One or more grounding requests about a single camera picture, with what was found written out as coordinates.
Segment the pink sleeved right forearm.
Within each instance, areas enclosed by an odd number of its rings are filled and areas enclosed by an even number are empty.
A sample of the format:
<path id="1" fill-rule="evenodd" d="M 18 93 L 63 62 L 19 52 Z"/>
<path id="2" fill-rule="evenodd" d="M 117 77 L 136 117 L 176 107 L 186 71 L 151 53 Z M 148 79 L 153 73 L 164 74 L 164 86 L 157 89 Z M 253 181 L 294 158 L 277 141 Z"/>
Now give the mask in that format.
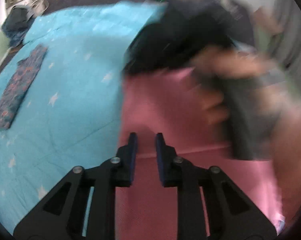
<path id="1" fill-rule="evenodd" d="M 267 142 L 282 203 L 282 214 L 290 227 L 301 217 L 301 102 L 293 98 L 283 73 L 264 58 L 255 68 L 263 75 L 275 72 L 279 81 L 263 83 L 254 91 L 260 110 L 274 125 Z"/>

